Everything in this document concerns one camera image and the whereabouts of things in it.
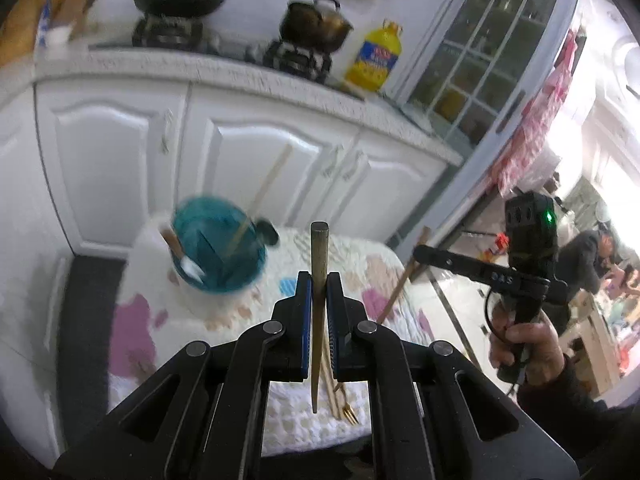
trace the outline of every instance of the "screw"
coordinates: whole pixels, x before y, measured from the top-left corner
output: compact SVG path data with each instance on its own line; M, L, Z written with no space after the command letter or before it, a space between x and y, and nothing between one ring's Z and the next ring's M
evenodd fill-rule
M277 334L278 332L280 332L282 330L282 323L279 321L276 321L274 319L272 319L271 321L267 321L263 326L262 329L267 333L267 334Z
M370 320L361 321L358 323L358 330L364 334L373 334L378 329L378 326Z
M198 357L207 351L207 345L202 341L194 341L187 345L187 355L190 357Z
M433 351L438 355L442 355L444 357L453 354L453 346L446 341L436 341L433 344Z

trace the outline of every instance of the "door handle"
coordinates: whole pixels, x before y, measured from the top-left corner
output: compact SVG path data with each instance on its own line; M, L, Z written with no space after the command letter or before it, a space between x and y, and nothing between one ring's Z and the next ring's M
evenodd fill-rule
M342 146L338 145L338 146L334 146L334 148L331 150L331 155L332 156L332 160L329 163L329 165L324 168L324 170L322 170L321 175L325 178L329 178L330 176L332 176L332 174L334 174L335 171L335 167L338 165L338 158L340 156L340 152L342 151Z
M174 114L171 110L164 112L164 133L160 138L160 151L164 155L169 155L169 136L174 126Z
M520 106L520 103L522 102L522 100L524 99L524 96L526 94L527 93L524 90L520 90L518 92L518 95L513 100L513 103L511 103L511 106L509 107L509 110L507 111L507 114L502 118L502 120L500 121L500 124L498 124L498 127L495 130L495 132L497 134L501 134L504 131L504 129L506 128L506 126L509 123L509 121L511 121L511 117L513 117L513 114L515 113L515 111Z
M358 171L358 167L360 165L360 159L362 158L363 155L364 153L361 150L358 150L356 152L356 156L353 158L353 163L351 167L342 174L342 179L345 182L348 182L349 180L351 180L353 178L353 175L356 174L356 172Z

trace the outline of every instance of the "dark gray mat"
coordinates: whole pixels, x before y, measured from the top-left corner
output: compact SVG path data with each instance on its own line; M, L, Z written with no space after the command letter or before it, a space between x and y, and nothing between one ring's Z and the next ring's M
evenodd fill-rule
M125 262L76 256L58 333L58 406L74 446L107 412L111 321Z

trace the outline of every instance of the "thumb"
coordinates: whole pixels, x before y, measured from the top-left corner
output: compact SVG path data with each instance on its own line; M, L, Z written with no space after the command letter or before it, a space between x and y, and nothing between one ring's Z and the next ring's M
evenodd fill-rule
M546 323L522 323L510 327L505 333L512 343L540 344L553 339Z

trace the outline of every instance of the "patterned tablecloth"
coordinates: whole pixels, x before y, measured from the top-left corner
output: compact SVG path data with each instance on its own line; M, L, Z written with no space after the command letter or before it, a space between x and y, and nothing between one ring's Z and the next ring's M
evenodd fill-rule
M251 326L271 319L273 305L295 293L300 270L310 269L309 234L279 229L280 245L270 249L262 275L235 294L208 295L181 281L172 267L158 225L139 234L124 272L110 343L109 406L112 410L149 375L193 340L210 345L233 341ZM329 272L340 272L347 297L362 301L369 319L384 308L402 265L386 246L331 236ZM424 314L402 294L385 325L401 339L428 345L433 334ZM360 426L331 416L324 388L318 414L311 411L310 381L271 383L262 454L335 446L370 433L366 383L348 384Z

